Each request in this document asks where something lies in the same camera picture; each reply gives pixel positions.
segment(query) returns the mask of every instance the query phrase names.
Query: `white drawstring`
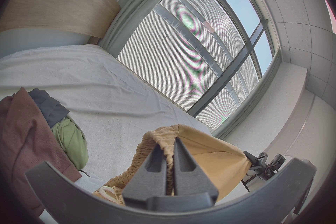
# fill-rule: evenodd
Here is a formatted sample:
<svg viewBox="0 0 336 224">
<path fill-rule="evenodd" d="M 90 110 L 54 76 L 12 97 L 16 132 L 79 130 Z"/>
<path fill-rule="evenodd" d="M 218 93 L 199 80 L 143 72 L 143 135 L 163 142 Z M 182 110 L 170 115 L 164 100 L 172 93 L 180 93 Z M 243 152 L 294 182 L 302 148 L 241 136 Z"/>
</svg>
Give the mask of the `white drawstring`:
<svg viewBox="0 0 336 224">
<path fill-rule="evenodd" d="M 117 201 L 115 198 L 113 198 L 113 197 L 111 197 L 110 195 L 108 195 L 108 194 L 106 193 L 106 191 L 109 191 L 109 192 L 111 192 L 111 193 L 113 193 L 113 194 L 115 195 L 115 191 L 114 191 L 114 189 L 111 188 L 111 187 L 107 187 L 107 186 L 103 186 L 103 187 L 101 187 L 101 188 L 99 189 L 99 194 L 100 194 L 101 196 L 103 196 L 105 199 L 107 199 L 107 200 L 109 200 L 109 201 L 112 201 L 112 202 L 115 202 L 116 204 L 119 204 L 118 201 Z"/>
</svg>

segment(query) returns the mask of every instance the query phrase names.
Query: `wrinkled fabric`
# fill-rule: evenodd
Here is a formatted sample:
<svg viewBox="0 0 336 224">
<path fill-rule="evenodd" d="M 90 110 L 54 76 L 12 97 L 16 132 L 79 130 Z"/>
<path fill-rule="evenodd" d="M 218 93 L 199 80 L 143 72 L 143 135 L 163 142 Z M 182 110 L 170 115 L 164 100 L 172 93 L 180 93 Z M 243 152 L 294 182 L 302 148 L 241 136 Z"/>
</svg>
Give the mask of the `wrinkled fabric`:
<svg viewBox="0 0 336 224">
<path fill-rule="evenodd" d="M 246 175 L 251 162 L 236 146 L 209 136 L 197 129 L 177 124 L 161 127 L 144 134 L 138 144 L 131 166 L 120 176 L 110 179 L 104 186 L 114 189 L 118 204 L 124 205 L 121 192 L 145 161 L 156 144 L 160 145 L 167 160 L 167 195 L 173 191 L 173 155 L 175 138 L 179 137 L 195 161 L 219 191 L 217 201 L 228 195 Z M 96 190 L 94 195 L 104 198 Z"/>
<path fill-rule="evenodd" d="M 52 133 L 77 170 L 81 170 L 89 159 L 86 139 L 82 130 L 68 115 L 54 125 Z"/>
<path fill-rule="evenodd" d="M 49 96 L 45 90 L 33 89 L 29 95 L 37 104 L 50 128 L 60 122 L 69 110 L 61 105 L 59 101 Z"/>
<path fill-rule="evenodd" d="M 0 149 L 5 176 L 36 215 L 42 213 L 43 206 L 28 185 L 27 170 L 46 160 L 73 182 L 81 177 L 23 87 L 0 101 Z"/>
</svg>

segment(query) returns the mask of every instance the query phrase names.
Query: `mattress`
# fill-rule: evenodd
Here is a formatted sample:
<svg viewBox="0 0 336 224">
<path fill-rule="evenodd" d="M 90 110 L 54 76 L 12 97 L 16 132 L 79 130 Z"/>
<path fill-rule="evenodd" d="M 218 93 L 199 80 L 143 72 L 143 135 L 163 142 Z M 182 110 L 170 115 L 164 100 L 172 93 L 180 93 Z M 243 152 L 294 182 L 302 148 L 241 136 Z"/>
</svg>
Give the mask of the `mattress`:
<svg viewBox="0 0 336 224">
<path fill-rule="evenodd" d="M 32 49 L 0 59 L 0 99 L 20 87 L 46 90 L 70 110 L 87 139 L 83 170 L 105 181 L 128 168 L 147 131 L 185 124 L 210 135 L 97 45 Z"/>
</svg>

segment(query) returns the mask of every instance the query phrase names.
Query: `pile of clothes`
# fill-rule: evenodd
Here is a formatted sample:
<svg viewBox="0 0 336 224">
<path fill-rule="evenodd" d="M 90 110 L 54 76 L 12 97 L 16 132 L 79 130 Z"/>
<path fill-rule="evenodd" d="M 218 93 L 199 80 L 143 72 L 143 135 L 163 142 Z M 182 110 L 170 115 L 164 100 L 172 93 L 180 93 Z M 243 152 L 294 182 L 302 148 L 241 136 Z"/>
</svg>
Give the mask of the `pile of clothes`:
<svg viewBox="0 0 336 224">
<path fill-rule="evenodd" d="M 0 101 L 0 161 L 3 173 L 36 215 L 43 207 L 29 187 L 24 173 L 49 161 L 75 182 L 89 155 L 82 130 L 69 110 L 44 90 L 21 88 Z"/>
</svg>

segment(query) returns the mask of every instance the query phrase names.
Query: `pink light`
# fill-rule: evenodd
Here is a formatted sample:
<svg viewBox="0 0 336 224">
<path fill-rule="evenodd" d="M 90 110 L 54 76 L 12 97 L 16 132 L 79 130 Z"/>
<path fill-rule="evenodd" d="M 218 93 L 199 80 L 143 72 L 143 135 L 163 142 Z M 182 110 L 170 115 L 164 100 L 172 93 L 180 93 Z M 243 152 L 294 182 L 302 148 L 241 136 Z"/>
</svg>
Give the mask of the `pink light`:
<svg viewBox="0 0 336 224">
<path fill-rule="evenodd" d="M 328 11 L 329 11 L 329 16 L 330 16 L 330 20 L 331 20 L 331 26 L 333 28 L 333 33 L 336 33 L 336 19 L 335 19 L 335 15 L 333 13 L 333 11 L 331 10 L 329 3 L 327 0 L 324 0 L 325 4 L 327 5 Z"/>
</svg>

